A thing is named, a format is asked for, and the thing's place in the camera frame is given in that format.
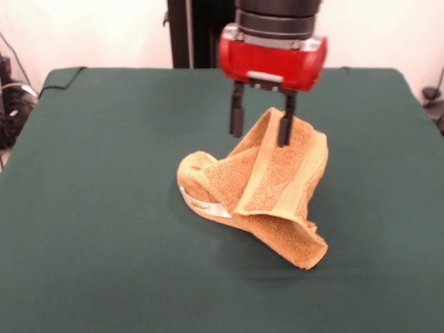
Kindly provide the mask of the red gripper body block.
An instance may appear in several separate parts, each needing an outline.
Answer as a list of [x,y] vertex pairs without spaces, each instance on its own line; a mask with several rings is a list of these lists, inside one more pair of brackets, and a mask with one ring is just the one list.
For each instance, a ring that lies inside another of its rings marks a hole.
[[308,92],[321,76],[327,50],[324,36],[272,40],[244,33],[231,23],[220,36],[219,62],[232,80],[251,85],[265,82],[273,89]]

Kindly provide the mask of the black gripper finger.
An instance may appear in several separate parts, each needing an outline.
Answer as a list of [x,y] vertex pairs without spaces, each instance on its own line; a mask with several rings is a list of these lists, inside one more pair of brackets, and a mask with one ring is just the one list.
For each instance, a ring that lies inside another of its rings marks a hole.
[[230,134],[236,138],[242,136],[244,128],[244,107],[242,105],[243,95],[244,83],[241,81],[235,81],[230,109]]
[[297,92],[286,92],[284,95],[285,109],[284,114],[280,120],[280,128],[277,137],[277,144],[279,147],[289,145],[293,125],[293,117],[296,111]]

